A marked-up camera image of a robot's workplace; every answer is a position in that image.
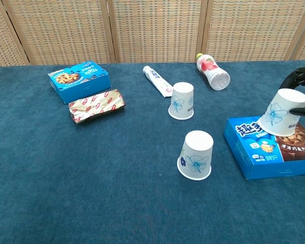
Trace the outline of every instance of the yellow bottle cap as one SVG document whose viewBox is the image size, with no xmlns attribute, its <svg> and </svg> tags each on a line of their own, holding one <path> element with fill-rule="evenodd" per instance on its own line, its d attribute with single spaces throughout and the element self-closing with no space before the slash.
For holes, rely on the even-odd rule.
<svg viewBox="0 0 305 244">
<path fill-rule="evenodd" d="M 198 59 L 200 56 L 202 56 L 203 54 L 202 53 L 198 53 L 196 56 L 195 56 L 195 59 Z"/>
</svg>

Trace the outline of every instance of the foil wrapper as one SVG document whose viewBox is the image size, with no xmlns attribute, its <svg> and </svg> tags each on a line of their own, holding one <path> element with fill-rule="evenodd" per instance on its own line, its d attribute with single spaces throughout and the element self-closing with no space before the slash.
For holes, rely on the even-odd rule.
<svg viewBox="0 0 305 244">
<path fill-rule="evenodd" d="M 69 103 L 71 118 L 77 124 L 125 106 L 123 96 L 118 90 L 109 90 Z"/>
</svg>

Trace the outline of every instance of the upside-down paper cup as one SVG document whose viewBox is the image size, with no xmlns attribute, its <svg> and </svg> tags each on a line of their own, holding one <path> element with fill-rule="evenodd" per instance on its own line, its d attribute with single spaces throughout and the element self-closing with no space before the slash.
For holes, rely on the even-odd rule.
<svg viewBox="0 0 305 244">
<path fill-rule="evenodd" d="M 204 131 L 190 131 L 185 137 L 177 168 L 186 178 L 206 179 L 211 173 L 213 138 Z"/>
<path fill-rule="evenodd" d="M 175 119 L 189 119 L 193 116 L 193 86 L 187 82 L 179 82 L 173 86 L 171 105 L 168 113 Z"/>
<path fill-rule="evenodd" d="M 300 116 L 289 110 L 305 107 L 305 94 L 288 88 L 279 89 L 265 114 L 258 120 L 260 127 L 275 136 L 291 136 Z"/>
</svg>

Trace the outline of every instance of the blue flower print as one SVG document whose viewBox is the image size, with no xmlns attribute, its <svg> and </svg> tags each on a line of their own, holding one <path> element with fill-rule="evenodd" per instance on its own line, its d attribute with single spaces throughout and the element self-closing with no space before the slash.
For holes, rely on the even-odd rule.
<svg viewBox="0 0 305 244">
<path fill-rule="evenodd" d="M 189 169 L 191 169 L 191 171 L 193 172 L 199 172 L 201 173 L 201 170 L 204 169 L 207 166 L 207 161 L 209 159 L 209 157 L 200 157 L 197 155 L 193 155 L 191 157 L 186 156 L 185 157 L 188 165 L 189 165 Z"/>
<path fill-rule="evenodd" d="M 184 99 L 179 99 L 176 95 L 172 96 L 172 107 L 173 110 L 179 112 L 183 108 Z"/>
<path fill-rule="evenodd" d="M 189 98 L 189 105 L 192 106 L 193 105 L 193 97 Z"/>
<path fill-rule="evenodd" d="M 182 164 L 182 166 L 186 165 L 185 159 L 183 157 L 181 157 L 181 164 Z"/>
<path fill-rule="evenodd" d="M 273 123 L 278 124 L 283 120 L 283 117 L 288 114 L 288 111 L 281 109 L 278 103 L 270 104 L 266 110 L 265 120 L 270 122 L 273 126 Z"/>
</svg>

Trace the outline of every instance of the blue snack box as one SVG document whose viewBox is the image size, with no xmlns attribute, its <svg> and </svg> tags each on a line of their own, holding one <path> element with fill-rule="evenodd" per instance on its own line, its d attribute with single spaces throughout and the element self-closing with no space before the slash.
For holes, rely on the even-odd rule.
<svg viewBox="0 0 305 244">
<path fill-rule="evenodd" d="M 246 179 L 305 174 L 305 128 L 295 134 L 268 134 L 257 124 L 259 116 L 229 118 L 224 136 Z"/>
<path fill-rule="evenodd" d="M 48 76 L 64 104 L 111 88 L 108 73 L 91 60 L 49 73 Z"/>
</svg>

